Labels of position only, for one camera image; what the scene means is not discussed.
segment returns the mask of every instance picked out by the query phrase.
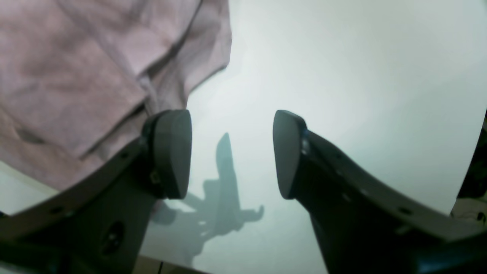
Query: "pink fabric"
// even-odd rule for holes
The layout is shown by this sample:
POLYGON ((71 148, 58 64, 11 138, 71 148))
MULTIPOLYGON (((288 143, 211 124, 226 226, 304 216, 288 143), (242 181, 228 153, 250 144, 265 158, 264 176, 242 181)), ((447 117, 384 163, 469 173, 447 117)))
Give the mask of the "pink fabric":
POLYGON ((228 64, 227 0, 5 0, 0 160, 59 190, 228 64))

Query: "screw hole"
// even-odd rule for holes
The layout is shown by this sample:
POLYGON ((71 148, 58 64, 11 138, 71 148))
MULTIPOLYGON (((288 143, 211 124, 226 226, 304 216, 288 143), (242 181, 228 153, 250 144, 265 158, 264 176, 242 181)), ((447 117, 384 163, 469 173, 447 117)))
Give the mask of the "screw hole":
POLYGON ((54 214, 58 214, 58 213, 60 213, 60 212, 61 212, 61 211, 63 211, 63 210, 64 210, 64 207, 62 207, 62 206, 57 206, 57 207, 52 208, 52 209, 49 211, 49 213, 51 213, 52 215, 54 215, 54 214))
POLYGON ((115 253, 122 245, 124 234, 125 226, 123 225, 123 223, 113 223, 101 242, 101 253, 103 255, 115 253))
POLYGON ((400 207, 398 208, 398 210, 400 211, 400 213, 402 214, 406 214, 406 215, 412 215, 412 211, 407 209, 407 208, 403 208, 403 207, 400 207))

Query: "pink cloth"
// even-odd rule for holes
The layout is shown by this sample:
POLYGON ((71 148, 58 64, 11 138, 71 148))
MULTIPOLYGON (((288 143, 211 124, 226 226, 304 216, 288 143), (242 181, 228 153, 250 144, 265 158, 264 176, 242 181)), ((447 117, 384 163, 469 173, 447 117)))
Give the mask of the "pink cloth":
POLYGON ((0 160, 63 190, 229 61, 227 0, 5 0, 0 160))

